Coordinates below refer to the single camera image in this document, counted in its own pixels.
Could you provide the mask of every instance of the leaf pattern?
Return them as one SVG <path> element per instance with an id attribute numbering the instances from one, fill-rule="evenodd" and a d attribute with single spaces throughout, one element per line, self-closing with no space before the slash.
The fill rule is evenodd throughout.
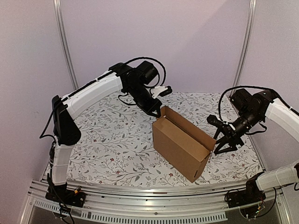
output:
<path id="1" fill-rule="evenodd" d="M 102 99 L 75 120 L 82 137 L 72 151 L 68 179 L 138 187 L 189 186 L 248 179 L 262 171 L 249 138 L 243 136 L 243 147 L 213 154 L 202 176 L 190 183 L 153 148 L 151 124 L 155 118 L 137 106 L 121 103 L 118 95 Z M 217 114 L 219 98 L 218 93 L 177 92 L 160 100 L 213 136 L 216 129 L 206 118 Z M 237 118 L 227 97 L 221 114 L 227 121 Z"/>

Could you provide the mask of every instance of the open cardboard box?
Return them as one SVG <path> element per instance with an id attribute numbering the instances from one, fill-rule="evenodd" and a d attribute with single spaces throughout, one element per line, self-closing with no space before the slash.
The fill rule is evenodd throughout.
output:
<path id="1" fill-rule="evenodd" d="M 190 182 L 197 180 L 216 140 L 167 106 L 152 127 L 154 149 Z"/>

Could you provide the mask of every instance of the floral print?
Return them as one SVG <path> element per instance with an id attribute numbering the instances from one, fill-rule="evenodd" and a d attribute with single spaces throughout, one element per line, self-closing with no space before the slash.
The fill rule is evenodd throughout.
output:
<path id="1" fill-rule="evenodd" d="M 76 120 L 82 132 L 75 145 L 67 177 L 73 181 L 137 187 L 188 186 L 248 179 L 262 171 L 247 136 L 245 145 L 233 153 L 212 154 L 202 176 L 190 183 L 153 148 L 151 124 L 154 117 L 137 106 L 127 106 L 112 94 L 84 111 Z M 217 114 L 218 93 L 172 93 L 160 98 L 194 125 L 213 136 L 216 129 L 207 123 Z M 237 118 L 224 97 L 222 117 Z"/>

